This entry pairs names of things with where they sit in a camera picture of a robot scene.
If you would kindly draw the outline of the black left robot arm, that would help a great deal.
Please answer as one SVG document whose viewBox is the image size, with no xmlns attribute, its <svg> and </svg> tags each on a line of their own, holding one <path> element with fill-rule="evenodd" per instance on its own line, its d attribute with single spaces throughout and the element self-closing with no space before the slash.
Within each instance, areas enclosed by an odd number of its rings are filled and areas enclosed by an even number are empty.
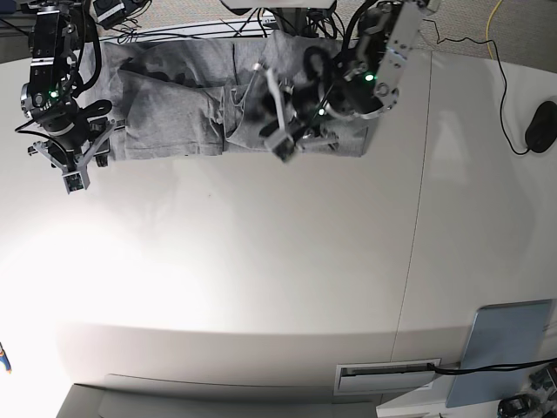
<svg viewBox="0 0 557 418">
<path fill-rule="evenodd" d="M 259 133 L 265 148 L 283 161 L 311 145 L 338 147 L 326 123 L 372 120 L 399 99 L 399 81 L 425 17 L 437 1 L 366 1 L 352 16 L 339 53 L 307 48 L 307 82 L 292 85 L 262 64 L 254 69 L 266 81 L 274 119 Z"/>
</svg>

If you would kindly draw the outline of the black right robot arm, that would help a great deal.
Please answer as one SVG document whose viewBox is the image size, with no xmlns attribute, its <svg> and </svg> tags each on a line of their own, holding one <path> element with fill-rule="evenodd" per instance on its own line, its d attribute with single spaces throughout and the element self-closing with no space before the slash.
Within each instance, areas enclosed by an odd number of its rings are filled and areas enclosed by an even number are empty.
<svg viewBox="0 0 557 418">
<path fill-rule="evenodd" d="M 90 162 L 262 152 L 252 66 L 263 39 L 100 40 L 86 3 L 38 1 L 17 128 L 68 178 Z"/>
</svg>

